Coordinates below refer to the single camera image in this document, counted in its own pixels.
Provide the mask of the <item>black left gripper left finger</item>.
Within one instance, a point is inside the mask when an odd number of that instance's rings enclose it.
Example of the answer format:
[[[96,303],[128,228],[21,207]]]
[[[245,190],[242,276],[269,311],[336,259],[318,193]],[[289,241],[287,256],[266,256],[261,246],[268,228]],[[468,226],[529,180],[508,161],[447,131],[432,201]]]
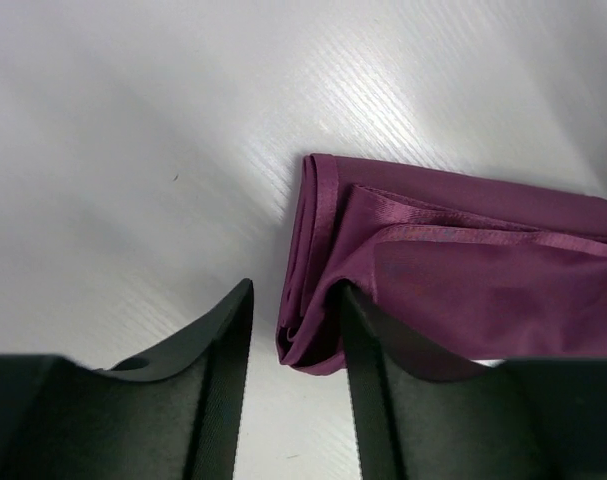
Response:
[[[112,368],[0,354],[0,479],[229,479],[253,322],[240,281]]]

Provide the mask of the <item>purple satin napkin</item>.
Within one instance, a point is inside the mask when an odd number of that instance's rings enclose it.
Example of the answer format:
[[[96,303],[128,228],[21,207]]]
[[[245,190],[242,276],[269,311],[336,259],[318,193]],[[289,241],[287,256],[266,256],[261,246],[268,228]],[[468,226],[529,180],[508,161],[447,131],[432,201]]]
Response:
[[[276,329],[283,365],[344,367],[342,282],[470,360],[607,357],[607,200],[312,154]]]

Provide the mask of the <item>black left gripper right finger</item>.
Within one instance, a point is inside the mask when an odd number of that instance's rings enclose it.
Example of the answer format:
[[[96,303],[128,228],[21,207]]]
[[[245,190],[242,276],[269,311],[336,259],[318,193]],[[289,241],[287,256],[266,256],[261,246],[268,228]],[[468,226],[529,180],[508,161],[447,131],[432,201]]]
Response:
[[[607,359],[460,357],[341,293],[366,479],[607,479]]]

